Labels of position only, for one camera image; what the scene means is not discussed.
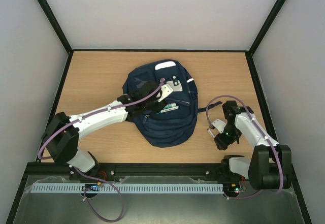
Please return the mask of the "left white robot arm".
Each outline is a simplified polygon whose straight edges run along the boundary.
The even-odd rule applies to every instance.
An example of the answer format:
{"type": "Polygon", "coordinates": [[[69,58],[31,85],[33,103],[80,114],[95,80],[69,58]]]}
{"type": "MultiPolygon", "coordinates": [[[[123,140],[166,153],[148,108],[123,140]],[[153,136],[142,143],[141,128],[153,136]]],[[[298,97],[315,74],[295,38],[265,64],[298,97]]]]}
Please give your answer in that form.
{"type": "Polygon", "coordinates": [[[56,114],[42,136],[38,159],[52,159],[56,164],[68,164],[82,173],[92,172],[99,164],[88,151],[79,147],[87,135],[106,126],[139,117],[144,111],[160,111],[173,88],[161,79],[159,83],[147,81],[142,87],[124,93],[113,102],[98,109],[67,116],[56,114]]]}

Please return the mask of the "green white glue stick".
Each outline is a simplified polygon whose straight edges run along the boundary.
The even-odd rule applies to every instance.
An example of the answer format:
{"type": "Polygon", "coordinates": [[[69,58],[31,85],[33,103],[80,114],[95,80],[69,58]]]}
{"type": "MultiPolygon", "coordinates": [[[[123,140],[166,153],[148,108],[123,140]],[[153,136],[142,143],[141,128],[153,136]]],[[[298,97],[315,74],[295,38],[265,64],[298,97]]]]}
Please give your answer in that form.
{"type": "Polygon", "coordinates": [[[176,103],[167,104],[164,109],[176,107],[176,103]]]}

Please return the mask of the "purple marker pen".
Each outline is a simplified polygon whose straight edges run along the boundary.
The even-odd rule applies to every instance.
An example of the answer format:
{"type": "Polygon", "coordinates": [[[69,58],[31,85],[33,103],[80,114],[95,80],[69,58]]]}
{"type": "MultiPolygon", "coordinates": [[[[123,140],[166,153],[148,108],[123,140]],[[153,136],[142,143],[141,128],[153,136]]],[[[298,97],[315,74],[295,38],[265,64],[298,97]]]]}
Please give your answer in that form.
{"type": "Polygon", "coordinates": [[[215,138],[213,132],[211,131],[211,129],[207,129],[207,132],[209,133],[209,135],[212,137],[212,139],[215,138]]]}

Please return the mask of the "green marker pen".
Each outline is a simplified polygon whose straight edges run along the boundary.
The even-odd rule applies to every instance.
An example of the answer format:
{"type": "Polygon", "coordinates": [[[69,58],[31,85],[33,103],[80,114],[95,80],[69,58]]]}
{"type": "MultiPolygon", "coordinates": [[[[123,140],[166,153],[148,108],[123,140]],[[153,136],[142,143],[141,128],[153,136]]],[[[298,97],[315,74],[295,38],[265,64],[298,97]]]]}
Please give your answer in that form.
{"type": "Polygon", "coordinates": [[[173,111],[173,110],[177,110],[177,109],[179,109],[179,106],[171,107],[171,108],[167,108],[167,109],[162,109],[162,110],[159,112],[159,114],[160,114],[160,113],[166,113],[166,112],[173,111]]]}

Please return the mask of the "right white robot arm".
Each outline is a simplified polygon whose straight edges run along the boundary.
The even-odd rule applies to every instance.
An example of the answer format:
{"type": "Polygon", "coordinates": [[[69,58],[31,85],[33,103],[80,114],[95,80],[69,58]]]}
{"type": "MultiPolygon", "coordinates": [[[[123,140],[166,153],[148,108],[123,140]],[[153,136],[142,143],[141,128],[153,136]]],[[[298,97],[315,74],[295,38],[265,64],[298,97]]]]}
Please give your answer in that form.
{"type": "Polygon", "coordinates": [[[287,189],[292,182],[291,149],[279,144],[257,121],[250,107],[238,106],[236,101],[222,105],[226,122],[217,119],[212,128],[218,130],[213,136],[218,150],[226,150],[231,144],[239,143],[244,136],[253,148],[251,159],[241,155],[227,155],[222,165],[222,175],[233,179],[241,175],[249,180],[255,190],[287,189]]]}

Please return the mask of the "navy blue student backpack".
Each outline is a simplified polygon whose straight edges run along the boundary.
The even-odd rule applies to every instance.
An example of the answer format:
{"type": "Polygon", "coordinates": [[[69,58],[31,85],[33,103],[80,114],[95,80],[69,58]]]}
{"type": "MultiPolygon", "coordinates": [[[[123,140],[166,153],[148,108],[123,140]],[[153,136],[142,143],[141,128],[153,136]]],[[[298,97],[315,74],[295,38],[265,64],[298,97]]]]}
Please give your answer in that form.
{"type": "Polygon", "coordinates": [[[198,89],[193,77],[177,60],[164,59],[142,65],[131,71],[122,89],[124,93],[140,89],[145,82],[164,78],[173,92],[165,98],[159,111],[147,110],[134,119],[144,138],[155,147],[180,145],[193,134],[198,114],[207,107],[198,106],[198,89]]]}

